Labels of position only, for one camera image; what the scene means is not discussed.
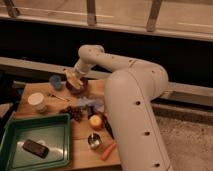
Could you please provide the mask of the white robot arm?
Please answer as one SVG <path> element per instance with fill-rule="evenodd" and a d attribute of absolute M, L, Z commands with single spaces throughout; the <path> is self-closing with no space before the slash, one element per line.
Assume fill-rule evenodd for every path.
<path fill-rule="evenodd" d="M 74 72 L 79 77 L 99 65 L 111 72 L 104 98 L 123 171 L 174 171 L 151 101 L 168 86 L 168 74 L 159 64 L 83 45 Z"/>

